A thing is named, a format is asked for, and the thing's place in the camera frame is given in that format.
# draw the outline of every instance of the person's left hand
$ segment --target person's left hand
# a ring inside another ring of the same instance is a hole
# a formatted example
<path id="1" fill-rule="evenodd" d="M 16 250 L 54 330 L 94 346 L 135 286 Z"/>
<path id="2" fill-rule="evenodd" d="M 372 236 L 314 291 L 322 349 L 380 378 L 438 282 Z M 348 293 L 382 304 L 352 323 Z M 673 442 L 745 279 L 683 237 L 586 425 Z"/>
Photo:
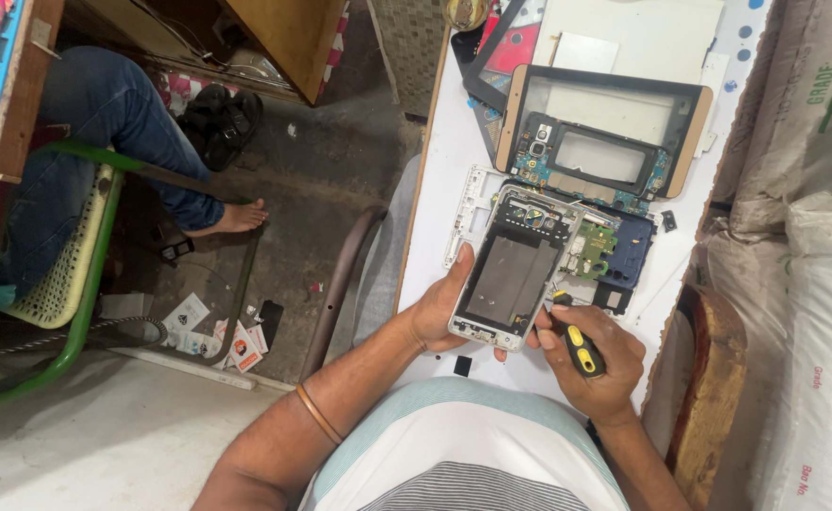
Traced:
<path id="1" fill-rule="evenodd" d="M 447 276 L 432 284 L 418 302 L 399 314 L 406 321 L 410 342 L 420 351 L 447 351 L 467 342 L 465 337 L 448 331 L 447 323 L 475 262 L 472 246 L 464 243 Z"/>

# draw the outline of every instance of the screwdriver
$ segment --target screwdriver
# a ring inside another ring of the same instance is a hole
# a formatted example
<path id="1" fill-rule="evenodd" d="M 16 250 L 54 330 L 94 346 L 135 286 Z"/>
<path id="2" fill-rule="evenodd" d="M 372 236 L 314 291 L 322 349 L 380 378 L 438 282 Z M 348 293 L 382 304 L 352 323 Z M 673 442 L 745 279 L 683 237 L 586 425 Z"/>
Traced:
<path id="1" fill-rule="evenodd" d="M 570 307 L 574 305 L 574 297 L 570 296 L 567 291 L 556 291 L 552 297 L 556 306 Z M 585 378 L 601 377 L 604 374 L 604 360 L 589 335 L 563 321 L 561 321 L 561 330 L 567 340 L 565 344 L 568 345 L 570 359 L 573 360 L 574 367 Z"/>

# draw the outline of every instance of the bare foot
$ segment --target bare foot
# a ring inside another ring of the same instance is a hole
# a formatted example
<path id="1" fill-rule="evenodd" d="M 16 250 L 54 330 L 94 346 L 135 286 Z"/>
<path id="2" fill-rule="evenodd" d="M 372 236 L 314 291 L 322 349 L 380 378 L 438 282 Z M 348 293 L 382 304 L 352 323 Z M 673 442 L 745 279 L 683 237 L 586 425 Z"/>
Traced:
<path id="1" fill-rule="evenodd" d="M 185 231 L 189 238 L 205 237 L 214 233 L 244 233 L 258 227 L 268 219 L 268 212 L 262 210 L 264 199 L 253 203 L 239 205 L 237 203 L 224 204 L 223 216 L 211 227 L 200 231 Z"/>

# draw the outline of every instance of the white striped t-shirt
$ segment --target white striped t-shirt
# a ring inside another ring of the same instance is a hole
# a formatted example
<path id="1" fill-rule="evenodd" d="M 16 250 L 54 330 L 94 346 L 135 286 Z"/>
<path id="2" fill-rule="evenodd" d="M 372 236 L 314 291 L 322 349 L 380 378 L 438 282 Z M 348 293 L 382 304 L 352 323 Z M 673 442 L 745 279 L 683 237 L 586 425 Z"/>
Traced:
<path id="1" fill-rule="evenodd" d="M 429 378 L 386 397 L 325 463 L 305 507 L 629 509 L 566 410 L 459 377 Z"/>

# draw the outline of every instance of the person's right hand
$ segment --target person's right hand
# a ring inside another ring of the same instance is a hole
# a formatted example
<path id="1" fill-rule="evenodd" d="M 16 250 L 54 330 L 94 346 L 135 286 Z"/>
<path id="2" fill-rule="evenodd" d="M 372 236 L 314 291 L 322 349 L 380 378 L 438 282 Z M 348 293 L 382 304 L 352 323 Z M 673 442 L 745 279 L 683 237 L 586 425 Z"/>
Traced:
<path id="1" fill-rule="evenodd" d="M 596 426 L 616 426 L 637 420 L 630 394 L 643 376 L 646 354 L 643 343 L 597 307 L 552 306 L 550 314 L 589 335 L 604 359 L 605 373 L 601 377 L 584 378 L 574 367 L 564 340 L 555 332 L 536 326 L 548 365 L 570 404 Z"/>

